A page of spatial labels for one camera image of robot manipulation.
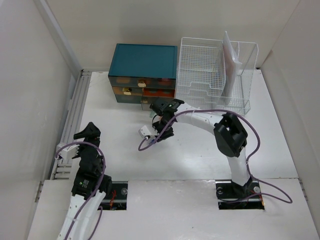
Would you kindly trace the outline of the teal desktop drawer cabinet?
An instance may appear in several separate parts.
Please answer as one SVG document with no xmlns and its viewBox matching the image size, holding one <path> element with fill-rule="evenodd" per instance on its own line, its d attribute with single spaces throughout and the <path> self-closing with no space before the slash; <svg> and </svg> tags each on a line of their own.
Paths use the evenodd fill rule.
<svg viewBox="0 0 320 240">
<path fill-rule="evenodd" d="M 157 98 L 173 100 L 177 64 L 175 45 L 118 43 L 108 72 L 116 101 L 146 109 Z"/>
</svg>

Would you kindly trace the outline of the clear mesh zipper pouch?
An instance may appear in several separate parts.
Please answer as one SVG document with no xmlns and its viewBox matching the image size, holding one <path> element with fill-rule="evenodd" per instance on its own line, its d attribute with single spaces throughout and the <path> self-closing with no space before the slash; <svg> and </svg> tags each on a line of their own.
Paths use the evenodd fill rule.
<svg viewBox="0 0 320 240">
<path fill-rule="evenodd" d="M 238 54 L 232 46 L 227 31 L 224 32 L 222 47 L 225 67 L 225 85 L 222 96 L 229 100 L 232 96 L 237 73 L 240 71 L 242 63 L 239 61 Z"/>
</svg>

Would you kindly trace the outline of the clear staples box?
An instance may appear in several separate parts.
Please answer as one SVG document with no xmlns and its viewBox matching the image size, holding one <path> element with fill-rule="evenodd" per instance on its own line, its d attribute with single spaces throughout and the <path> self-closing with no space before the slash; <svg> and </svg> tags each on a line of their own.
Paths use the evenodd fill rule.
<svg viewBox="0 0 320 240">
<path fill-rule="evenodd" d="M 149 145 L 153 145 L 154 143 L 155 143 L 155 139 L 151 139 L 151 140 L 148 142 Z"/>
</svg>

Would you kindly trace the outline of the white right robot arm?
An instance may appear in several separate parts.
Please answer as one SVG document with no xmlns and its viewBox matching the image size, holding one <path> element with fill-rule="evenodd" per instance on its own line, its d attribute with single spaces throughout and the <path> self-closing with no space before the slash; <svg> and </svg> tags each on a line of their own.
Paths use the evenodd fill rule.
<svg viewBox="0 0 320 240">
<path fill-rule="evenodd" d="M 248 133 L 235 113 L 214 116 L 214 109 L 201 110 L 179 99 L 167 102 L 159 98 L 150 104 L 150 109 L 160 117 L 152 124 L 156 142 L 174 136 L 174 123 L 189 124 L 213 134 L 218 150 L 228 160 L 232 193 L 243 197 L 250 191 L 250 175 L 246 167 Z"/>
</svg>

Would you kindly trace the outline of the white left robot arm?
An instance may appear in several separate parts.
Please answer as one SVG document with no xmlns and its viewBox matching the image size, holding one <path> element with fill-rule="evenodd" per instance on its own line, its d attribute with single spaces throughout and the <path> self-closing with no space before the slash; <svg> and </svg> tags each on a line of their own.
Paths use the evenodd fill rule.
<svg viewBox="0 0 320 240">
<path fill-rule="evenodd" d="M 97 210 L 104 198 L 111 195 L 112 178 L 105 174 L 106 159 L 99 148 L 101 131 L 93 122 L 73 135 L 74 142 L 59 144 L 55 159 L 63 162 L 79 158 L 67 214 L 58 240 L 90 240 Z"/>
</svg>

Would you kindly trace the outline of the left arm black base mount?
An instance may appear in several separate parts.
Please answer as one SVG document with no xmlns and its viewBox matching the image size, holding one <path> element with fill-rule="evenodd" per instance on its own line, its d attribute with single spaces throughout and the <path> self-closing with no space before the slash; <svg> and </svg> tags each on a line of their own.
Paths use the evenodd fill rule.
<svg viewBox="0 0 320 240">
<path fill-rule="evenodd" d="M 125 211 L 127 209 L 128 182 L 113 181 L 109 195 L 106 195 L 101 202 L 105 211 Z"/>
</svg>

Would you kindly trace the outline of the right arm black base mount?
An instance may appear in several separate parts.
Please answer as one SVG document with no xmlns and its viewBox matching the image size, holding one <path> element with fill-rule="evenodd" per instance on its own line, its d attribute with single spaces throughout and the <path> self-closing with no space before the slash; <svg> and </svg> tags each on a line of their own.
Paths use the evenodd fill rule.
<svg viewBox="0 0 320 240">
<path fill-rule="evenodd" d="M 230 179 L 215 182 L 219 210 L 264 210 L 260 184 L 252 180 L 238 185 Z"/>
</svg>

